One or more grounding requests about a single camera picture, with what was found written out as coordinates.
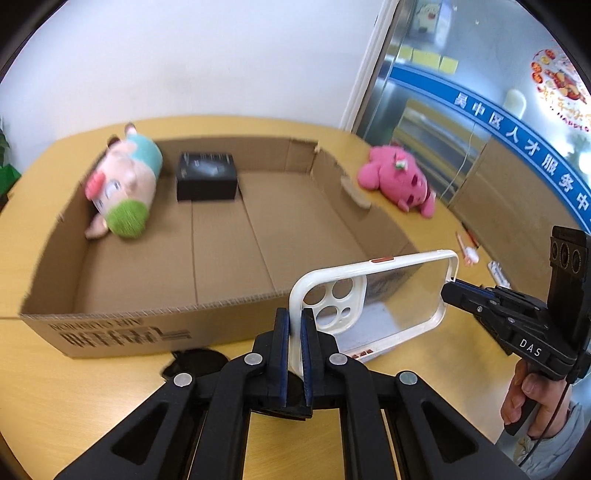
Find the black sunglasses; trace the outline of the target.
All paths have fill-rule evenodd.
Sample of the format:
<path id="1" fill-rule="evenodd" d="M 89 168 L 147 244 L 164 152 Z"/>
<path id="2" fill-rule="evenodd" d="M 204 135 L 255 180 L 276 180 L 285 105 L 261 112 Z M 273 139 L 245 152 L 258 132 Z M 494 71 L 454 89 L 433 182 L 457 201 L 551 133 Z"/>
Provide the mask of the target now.
<path id="1" fill-rule="evenodd" d="M 164 380 L 171 380 L 181 373 L 199 378 L 219 372 L 228 364 L 228 357 L 208 348 L 173 351 L 172 357 L 173 360 L 160 373 Z"/>

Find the white clear phone case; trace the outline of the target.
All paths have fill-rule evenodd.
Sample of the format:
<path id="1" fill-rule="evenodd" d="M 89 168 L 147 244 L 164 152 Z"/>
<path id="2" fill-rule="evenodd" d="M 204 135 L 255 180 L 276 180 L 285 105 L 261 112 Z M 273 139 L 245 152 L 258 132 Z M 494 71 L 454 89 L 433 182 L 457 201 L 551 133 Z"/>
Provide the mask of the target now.
<path id="1" fill-rule="evenodd" d="M 287 365 L 304 375 L 304 310 L 339 352 L 372 360 L 437 328 L 446 314 L 443 286 L 457 278 L 459 258 L 443 249 L 308 272 L 288 300 Z"/>

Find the black 65W charger box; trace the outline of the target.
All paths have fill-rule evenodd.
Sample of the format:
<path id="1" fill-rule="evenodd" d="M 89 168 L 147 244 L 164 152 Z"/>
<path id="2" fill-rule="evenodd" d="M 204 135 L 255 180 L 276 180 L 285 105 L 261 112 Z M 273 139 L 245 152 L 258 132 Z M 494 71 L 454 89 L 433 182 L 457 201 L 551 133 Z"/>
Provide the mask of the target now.
<path id="1" fill-rule="evenodd" d="M 235 199 L 238 170 L 228 153 L 185 152 L 176 168 L 178 201 L 221 201 Z"/>

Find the pink white pen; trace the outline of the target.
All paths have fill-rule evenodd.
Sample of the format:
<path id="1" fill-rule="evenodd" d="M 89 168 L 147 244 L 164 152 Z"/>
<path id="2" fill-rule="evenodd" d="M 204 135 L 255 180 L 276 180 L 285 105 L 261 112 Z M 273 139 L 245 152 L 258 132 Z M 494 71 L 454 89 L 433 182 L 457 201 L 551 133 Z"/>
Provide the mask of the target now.
<path id="1" fill-rule="evenodd" d="M 464 240 L 459 232 L 456 233 L 456 239 L 457 239 L 458 244 L 460 246 L 465 264 L 467 266 L 472 266 L 472 265 L 478 264 L 480 261 L 480 257 L 479 257 L 477 250 L 474 247 L 468 246 L 464 242 Z"/>

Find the red pen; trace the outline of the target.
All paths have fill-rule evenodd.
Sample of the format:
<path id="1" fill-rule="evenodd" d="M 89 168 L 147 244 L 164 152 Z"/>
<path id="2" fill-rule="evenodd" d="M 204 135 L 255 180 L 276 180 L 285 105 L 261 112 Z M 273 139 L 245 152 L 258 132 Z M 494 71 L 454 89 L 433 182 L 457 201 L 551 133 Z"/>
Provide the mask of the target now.
<path id="1" fill-rule="evenodd" d="M 468 237 L 470 238 L 470 241 L 472 242 L 474 248 L 478 250 L 480 248 L 481 244 L 480 244 L 479 240 L 477 239 L 476 235 L 474 234 L 474 232 L 472 231 L 472 229 L 465 222 L 461 222 L 461 225 L 464 228 Z"/>

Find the brown cardboard box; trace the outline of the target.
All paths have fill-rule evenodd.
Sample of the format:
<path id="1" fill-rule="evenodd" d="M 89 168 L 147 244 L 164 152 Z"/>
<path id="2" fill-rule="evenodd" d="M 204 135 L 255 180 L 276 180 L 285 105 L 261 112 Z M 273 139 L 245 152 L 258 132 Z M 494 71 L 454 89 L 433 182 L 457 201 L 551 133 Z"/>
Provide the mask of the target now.
<path id="1" fill-rule="evenodd" d="M 93 208 L 77 188 L 38 262 L 21 318 L 71 358 L 249 339 L 270 330 L 304 274 L 414 251 L 315 142 L 201 137 L 158 146 L 164 169 L 141 237 L 87 239 Z M 230 154 L 238 196 L 178 201 L 174 170 L 185 152 Z"/>

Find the pink strawberry bear plush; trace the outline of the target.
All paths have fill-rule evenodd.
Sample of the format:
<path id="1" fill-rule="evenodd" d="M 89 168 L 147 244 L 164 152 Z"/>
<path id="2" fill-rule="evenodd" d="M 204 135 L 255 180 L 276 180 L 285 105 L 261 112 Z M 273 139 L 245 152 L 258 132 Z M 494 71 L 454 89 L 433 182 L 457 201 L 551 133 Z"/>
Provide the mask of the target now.
<path id="1" fill-rule="evenodd" d="M 435 213 L 436 193 L 415 157 L 400 146 L 372 147 L 369 161 L 361 167 L 356 179 L 363 189 L 380 191 L 403 212 L 418 209 L 428 219 Z"/>

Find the pink pig plush toy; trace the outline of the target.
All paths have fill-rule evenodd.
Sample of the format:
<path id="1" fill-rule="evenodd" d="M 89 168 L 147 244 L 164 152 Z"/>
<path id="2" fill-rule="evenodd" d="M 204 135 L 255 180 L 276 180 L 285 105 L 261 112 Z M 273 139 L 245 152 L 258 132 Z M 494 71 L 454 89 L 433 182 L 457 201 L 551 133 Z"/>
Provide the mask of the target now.
<path id="1" fill-rule="evenodd" d="M 85 231 L 88 239 L 113 233 L 136 239 L 145 230 L 163 157 L 156 143 L 134 124 L 124 137 L 109 139 L 106 151 L 86 180 L 85 197 L 97 210 Z"/>

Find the green cloth covered table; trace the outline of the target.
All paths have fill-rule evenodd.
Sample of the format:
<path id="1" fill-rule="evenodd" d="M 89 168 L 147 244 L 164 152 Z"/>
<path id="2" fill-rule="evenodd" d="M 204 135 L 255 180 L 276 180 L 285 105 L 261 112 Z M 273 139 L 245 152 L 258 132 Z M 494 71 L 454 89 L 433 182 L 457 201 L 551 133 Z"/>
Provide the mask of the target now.
<path id="1" fill-rule="evenodd" d="M 7 195 L 20 177 L 21 174 L 11 164 L 2 166 L 0 168 L 0 196 Z"/>

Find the potted green plant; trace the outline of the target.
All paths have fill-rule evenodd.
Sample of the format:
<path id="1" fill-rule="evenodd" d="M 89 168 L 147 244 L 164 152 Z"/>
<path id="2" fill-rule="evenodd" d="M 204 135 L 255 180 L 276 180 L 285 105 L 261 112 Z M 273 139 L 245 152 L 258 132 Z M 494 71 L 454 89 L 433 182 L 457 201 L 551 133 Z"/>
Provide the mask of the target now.
<path id="1" fill-rule="evenodd" d="M 5 165 L 6 153 L 9 148 L 10 144 L 6 139 L 3 129 L 0 128 L 0 168 L 3 168 Z"/>

